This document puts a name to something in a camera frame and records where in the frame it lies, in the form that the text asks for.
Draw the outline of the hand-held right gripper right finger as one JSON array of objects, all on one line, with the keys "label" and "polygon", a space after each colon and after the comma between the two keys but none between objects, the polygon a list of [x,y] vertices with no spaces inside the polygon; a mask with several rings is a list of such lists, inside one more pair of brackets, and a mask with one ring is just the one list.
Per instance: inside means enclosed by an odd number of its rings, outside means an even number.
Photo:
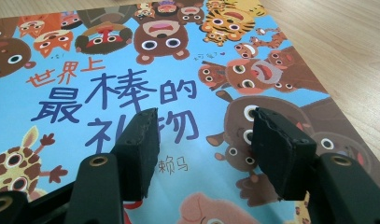
[{"label": "hand-held right gripper right finger", "polygon": [[279,198],[303,200],[308,168],[317,143],[281,114],[263,107],[254,112],[251,148]]}]

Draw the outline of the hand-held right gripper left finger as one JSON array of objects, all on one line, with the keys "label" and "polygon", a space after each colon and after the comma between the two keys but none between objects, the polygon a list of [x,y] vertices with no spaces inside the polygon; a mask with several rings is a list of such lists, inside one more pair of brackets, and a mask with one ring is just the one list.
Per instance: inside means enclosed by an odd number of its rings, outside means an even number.
[{"label": "hand-held right gripper left finger", "polygon": [[123,201],[141,201],[148,196],[160,153],[158,109],[136,113],[111,150],[118,161]]}]

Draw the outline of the blue animal picture book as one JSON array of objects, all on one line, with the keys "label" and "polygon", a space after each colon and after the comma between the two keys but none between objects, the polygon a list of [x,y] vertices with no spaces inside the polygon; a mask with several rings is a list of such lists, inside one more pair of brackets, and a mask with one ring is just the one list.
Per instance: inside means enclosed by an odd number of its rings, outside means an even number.
[{"label": "blue animal picture book", "polygon": [[[253,112],[309,135],[303,200],[276,194]],[[148,196],[111,150],[158,109]],[[260,0],[146,0],[0,19],[0,224],[380,224],[380,162]]]}]

